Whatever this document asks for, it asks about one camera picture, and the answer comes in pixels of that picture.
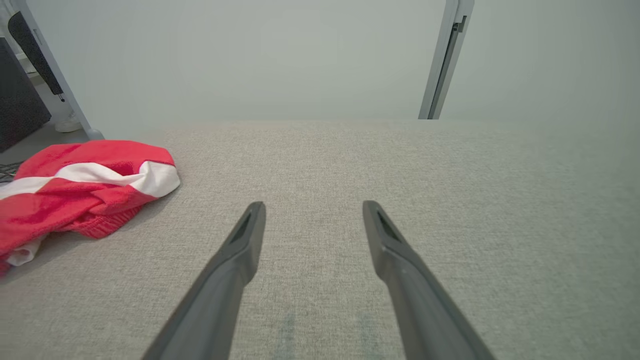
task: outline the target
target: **white curtain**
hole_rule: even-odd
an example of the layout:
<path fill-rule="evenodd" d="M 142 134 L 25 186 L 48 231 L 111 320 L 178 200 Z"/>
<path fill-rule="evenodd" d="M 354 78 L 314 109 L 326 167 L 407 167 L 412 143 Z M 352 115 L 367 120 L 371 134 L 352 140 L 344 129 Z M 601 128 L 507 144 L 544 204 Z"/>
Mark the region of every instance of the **white curtain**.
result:
<path fill-rule="evenodd" d="M 11 16 L 17 13 L 18 10 L 18 6 L 15 5 L 13 0 L 0 0 L 0 37 L 6 38 L 6 41 L 16 55 L 22 54 L 22 49 L 11 37 L 11 34 L 9 34 L 7 24 Z"/>

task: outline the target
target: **beige textured fabric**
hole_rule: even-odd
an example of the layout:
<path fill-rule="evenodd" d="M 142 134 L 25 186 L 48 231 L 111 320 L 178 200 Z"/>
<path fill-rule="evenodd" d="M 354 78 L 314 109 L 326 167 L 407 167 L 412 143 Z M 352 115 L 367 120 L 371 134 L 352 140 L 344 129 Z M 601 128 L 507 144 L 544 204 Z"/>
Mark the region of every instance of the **beige textured fabric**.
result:
<path fill-rule="evenodd" d="M 499 359 L 640 357 L 639 127 L 233 122 L 162 140 L 182 186 L 2 279 L 5 359 L 139 358 L 245 207 L 267 206 L 234 359 L 400 358 L 378 201 Z"/>

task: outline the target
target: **red and white garment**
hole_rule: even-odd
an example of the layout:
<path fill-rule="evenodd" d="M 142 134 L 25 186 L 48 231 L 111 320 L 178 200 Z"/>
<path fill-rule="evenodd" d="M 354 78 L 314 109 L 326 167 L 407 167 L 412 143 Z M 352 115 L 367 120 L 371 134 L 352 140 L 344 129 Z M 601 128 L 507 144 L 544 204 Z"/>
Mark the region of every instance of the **red and white garment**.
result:
<path fill-rule="evenodd" d="M 53 145 L 0 187 L 0 273 L 53 231 L 103 238 L 180 185 L 166 149 L 122 140 Z"/>

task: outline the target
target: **floor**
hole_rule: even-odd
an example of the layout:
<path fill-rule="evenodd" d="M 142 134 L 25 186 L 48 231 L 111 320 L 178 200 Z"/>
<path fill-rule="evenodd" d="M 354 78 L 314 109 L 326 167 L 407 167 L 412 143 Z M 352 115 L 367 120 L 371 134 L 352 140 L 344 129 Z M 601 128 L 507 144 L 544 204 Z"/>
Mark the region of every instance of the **floor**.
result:
<path fill-rule="evenodd" d="M 61 102 L 57 95 L 53 95 L 42 78 L 32 79 L 38 94 L 51 113 L 51 120 L 25 139 L 0 153 L 0 164 L 24 161 L 42 149 L 57 143 L 86 142 L 89 140 L 84 130 L 72 133 L 59 133 L 55 130 L 57 121 L 65 120 L 71 113 L 68 102 Z"/>

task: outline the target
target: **white shoe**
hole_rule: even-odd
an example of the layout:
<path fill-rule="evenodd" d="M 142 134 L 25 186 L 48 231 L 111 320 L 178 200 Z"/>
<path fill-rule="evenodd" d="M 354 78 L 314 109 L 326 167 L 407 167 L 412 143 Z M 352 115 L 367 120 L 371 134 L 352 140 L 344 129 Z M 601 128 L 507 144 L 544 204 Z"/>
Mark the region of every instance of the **white shoe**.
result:
<path fill-rule="evenodd" d="M 80 129 L 82 129 L 82 124 L 76 119 L 75 112 L 72 112 L 66 120 L 56 123 L 56 131 L 59 133 L 71 133 Z"/>

